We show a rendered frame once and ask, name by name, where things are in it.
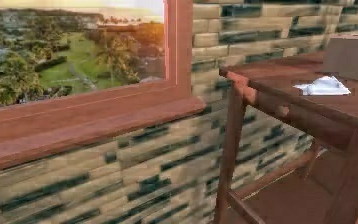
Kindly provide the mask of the white crumpled cloth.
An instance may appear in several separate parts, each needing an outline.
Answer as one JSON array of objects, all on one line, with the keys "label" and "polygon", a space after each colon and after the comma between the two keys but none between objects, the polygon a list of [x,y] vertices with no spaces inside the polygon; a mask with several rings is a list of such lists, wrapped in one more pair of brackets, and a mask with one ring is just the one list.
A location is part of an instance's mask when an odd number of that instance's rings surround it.
[{"label": "white crumpled cloth", "polygon": [[294,88],[300,89],[304,96],[335,96],[349,95],[351,93],[335,76],[323,76],[311,83],[294,85]]}]

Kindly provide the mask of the red-brown wooden table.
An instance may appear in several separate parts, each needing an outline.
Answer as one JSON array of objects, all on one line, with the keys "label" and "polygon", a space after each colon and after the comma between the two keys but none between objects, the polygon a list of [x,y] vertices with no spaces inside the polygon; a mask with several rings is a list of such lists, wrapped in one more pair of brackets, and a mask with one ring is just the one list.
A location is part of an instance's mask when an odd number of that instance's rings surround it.
[{"label": "red-brown wooden table", "polygon": [[[322,77],[322,53],[229,66],[232,82],[214,224],[358,224],[358,81],[347,96],[305,96]],[[246,108],[312,136],[310,149],[234,190],[231,180]]]}]

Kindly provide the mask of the red-brown framed window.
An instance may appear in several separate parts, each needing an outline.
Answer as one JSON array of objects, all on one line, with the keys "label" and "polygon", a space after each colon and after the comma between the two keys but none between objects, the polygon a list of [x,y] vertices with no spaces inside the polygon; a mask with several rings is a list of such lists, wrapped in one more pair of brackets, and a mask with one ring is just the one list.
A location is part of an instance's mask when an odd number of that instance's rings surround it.
[{"label": "red-brown framed window", "polygon": [[166,78],[0,108],[0,170],[198,113],[191,93],[192,0],[164,0]]}]

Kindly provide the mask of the grey-brown box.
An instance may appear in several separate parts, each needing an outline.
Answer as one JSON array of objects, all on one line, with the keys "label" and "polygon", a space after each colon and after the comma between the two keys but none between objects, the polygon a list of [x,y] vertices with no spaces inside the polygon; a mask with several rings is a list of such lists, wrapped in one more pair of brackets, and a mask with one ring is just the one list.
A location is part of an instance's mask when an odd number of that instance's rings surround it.
[{"label": "grey-brown box", "polygon": [[358,81],[358,34],[330,39],[323,56],[322,72]]}]

